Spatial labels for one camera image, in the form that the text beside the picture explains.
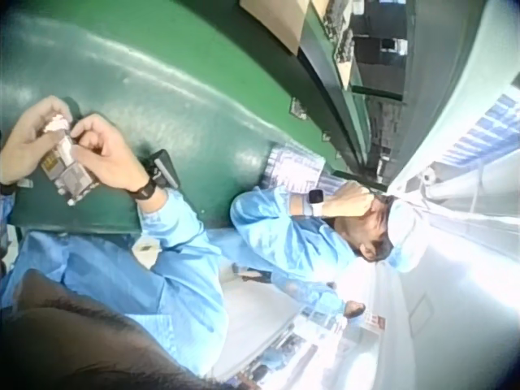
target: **hand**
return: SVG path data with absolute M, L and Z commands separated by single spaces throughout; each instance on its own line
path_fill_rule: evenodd
M 63 138 L 63 132 L 39 132 L 57 114 L 72 121 L 71 112 L 65 102 L 49 96 L 26 110 L 19 117 L 7 143 L 0 152 L 0 183 L 14 184 L 29 176 L 37 168 L 43 156 Z
M 79 145 L 72 147 L 72 157 L 103 184 L 136 192 L 150 180 L 119 130 L 100 115 L 90 115 L 78 122 L 71 137 L 80 137 Z
M 323 203 L 326 217 L 362 217 L 371 208 L 374 195 L 356 181 L 349 181 Z

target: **black smartwatch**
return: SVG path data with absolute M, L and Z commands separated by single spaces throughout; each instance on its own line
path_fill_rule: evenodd
M 313 217 L 321 217 L 323 214 L 323 202 L 325 197 L 323 196 L 323 190 L 313 189 L 309 191 L 309 204 L 312 209 Z
M 150 177 L 144 187 L 139 188 L 136 192 L 127 191 L 127 193 L 136 201 L 147 201 L 154 195 L 156 188 L 157 184 Z
M 4 185 L 0 183 L 0 195 L 3 195 L 4 197 L 9 197 L 13 193 L 16 192 L 16 189 L 18 188 L 18 185 L 16 183 Z

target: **worker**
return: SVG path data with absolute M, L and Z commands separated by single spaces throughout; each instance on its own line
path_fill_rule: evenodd
M 289 364 L 296 352 L 297 349 L 294 343 L 282 345 L 278 349 L 269 347 L 260 357 L 260 364 L 266 366 L 271 371 L 282 370 Z
M 273 283 L 280 291 L 289 295 L 295 301 L 305 305 L 307 313 L 323 315 L 343 315 L 347 319 L 354 319 L 365 312 L 365 305 L 355 301 L 343 301 L 338 297 L 334 282 L 326 284 L 320 282 L 305 282 L 298 279 L 289 279 L 284 274 L 273 272 L 270 280 L 262 275 L 258 278 L 242 276 L 244 281 L 259 283 Z
M 427 247 L 426 223 L 412 206 L 355 181 L 328 199 L 320 189 L 301 195 L 257 187 L 239 195 L 230 214 L 236 231 L 211 235 L 224 256 L 290 279 L 333 280 L 357 257 L 407 272 Z
M 16 182 L 63 137 L 37 138 L 56 114 L 72 121 L 56 97 L 29 108 L 0 152 L 2 221 Z M 219 249 L 180 193 L 157 188 L 101 116 L 82 119 L 71 136 L 78 162 L 136 199 L 142 230 L 162 252 L 147 270 L 125 237 L 25 234 L 0 282 L 2 388 L 229 388 L 198 378 L 217 361 L 228 329 Z

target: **white cap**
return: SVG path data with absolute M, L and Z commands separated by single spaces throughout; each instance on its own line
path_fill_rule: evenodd
M 411 271 L 428 246 L 428 223 L 409 203 L 396 199 L 388 216 L 388 237 L 394 248 L 387 262 L 399 272 Z

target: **smartwatch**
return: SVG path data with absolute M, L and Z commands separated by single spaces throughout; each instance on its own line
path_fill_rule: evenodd
M 323 215 L 323 191 L 321 189 L 313 189 L 309 191 L 308 200 L 312 209 L 313 217 L 321 217 Z
M 154 195 L 156 188 L 157 184 L 150 177 L 144 187 L 139 188 L 136 192 L 127 191 L 127 193 L 136 201 L 147 201 Z

